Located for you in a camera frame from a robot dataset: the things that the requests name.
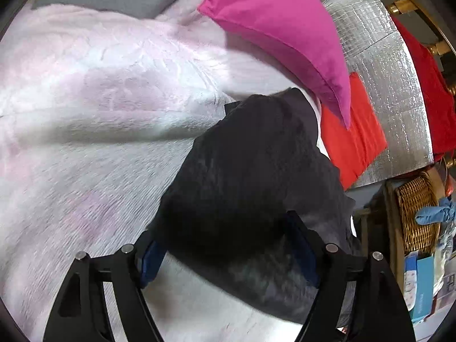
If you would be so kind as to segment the light blue cloth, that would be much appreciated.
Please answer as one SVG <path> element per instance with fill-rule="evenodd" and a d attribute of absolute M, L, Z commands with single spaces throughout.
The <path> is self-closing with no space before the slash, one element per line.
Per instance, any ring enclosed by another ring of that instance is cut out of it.
<path fill-rule="evenodd" d="M 415 220 L 419 225 L 455 221 L 455 202 L 449 198 L 442 198 L 438 206 L 421 208 L 415 214 Z"/>

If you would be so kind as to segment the light pink bed blanket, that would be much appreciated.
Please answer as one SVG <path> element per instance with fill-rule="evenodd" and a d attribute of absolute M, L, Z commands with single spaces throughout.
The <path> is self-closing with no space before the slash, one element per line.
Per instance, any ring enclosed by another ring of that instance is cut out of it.
<path fill-rule="evenodd" d="M 26 5 L 1 40 L 1 299 L 31 341 L 75 254 L 135 241 L 226 103 L 298 86 L 202 1 L 154 19 Z"/>

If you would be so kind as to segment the magenta pillow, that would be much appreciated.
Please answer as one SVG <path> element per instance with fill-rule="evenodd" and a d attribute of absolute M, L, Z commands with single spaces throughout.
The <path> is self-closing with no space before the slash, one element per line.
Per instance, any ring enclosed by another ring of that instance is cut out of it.
<path fill-rule="evenodd" d="M 350 125 L 349 72 L 321 0 L 204 0 L 198 10 L 278 60 L 345 127 Z"/>

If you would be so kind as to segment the silver foil insulation sheet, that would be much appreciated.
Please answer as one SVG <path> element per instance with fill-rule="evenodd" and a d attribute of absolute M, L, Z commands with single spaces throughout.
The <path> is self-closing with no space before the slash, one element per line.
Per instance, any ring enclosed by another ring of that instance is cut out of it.
<path fill-rule="evenodd" d="M 388 143 L 353 184 L 360 188 L 433 163 L 420 82 L 410 52 L 381 0 L 321 0 L 346 65 L 360 76 Z"/>

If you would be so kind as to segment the blue white box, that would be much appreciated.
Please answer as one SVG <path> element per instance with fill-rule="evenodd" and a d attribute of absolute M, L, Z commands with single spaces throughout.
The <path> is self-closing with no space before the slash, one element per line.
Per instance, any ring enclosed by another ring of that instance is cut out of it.
<path fill-rule="evenodd" d="M 422 257 L 413 251 L 404 262 L 404 300 L 413 324 L 430 313 L 433 304 L 433 256 Z"/>

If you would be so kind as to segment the black puffer jacket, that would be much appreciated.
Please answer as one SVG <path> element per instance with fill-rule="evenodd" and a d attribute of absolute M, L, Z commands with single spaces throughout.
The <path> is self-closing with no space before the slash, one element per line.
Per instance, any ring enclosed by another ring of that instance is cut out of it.
<path fill-rule="evenodd" d="M 294 211 L 326 243 L 357 254 L 354 202 L 317 146 L 318 121 L 296 88 L 230 103 L 195 139 L 150 224 L 157 241 L 246 304 L 303 323 L 317 288 L 289 243 Z"/>

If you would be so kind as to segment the red cloth on headboard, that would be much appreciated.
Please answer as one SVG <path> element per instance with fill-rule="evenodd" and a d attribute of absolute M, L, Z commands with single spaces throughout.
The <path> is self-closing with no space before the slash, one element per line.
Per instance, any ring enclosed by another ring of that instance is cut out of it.
<path fill-rule="evenodd" d="M 455 152 L 455 100 L 428 51 L 397 19 L 392 18 L 414 63 L 427 111 L 434 160 Z"/>

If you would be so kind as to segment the red-orange pillow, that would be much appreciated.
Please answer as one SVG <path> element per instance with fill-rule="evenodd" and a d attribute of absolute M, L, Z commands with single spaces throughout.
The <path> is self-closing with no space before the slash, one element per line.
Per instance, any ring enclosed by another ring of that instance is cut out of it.
<path fill-rule="evenodd" d="M 321 139 L 329 159 L 339 169 L 345 190 L 352 187 L 374 160 L 387 149 L 387 141 L 358 73 L 349 75 L 351 124 L 345 128 L 324 106 Z"/>

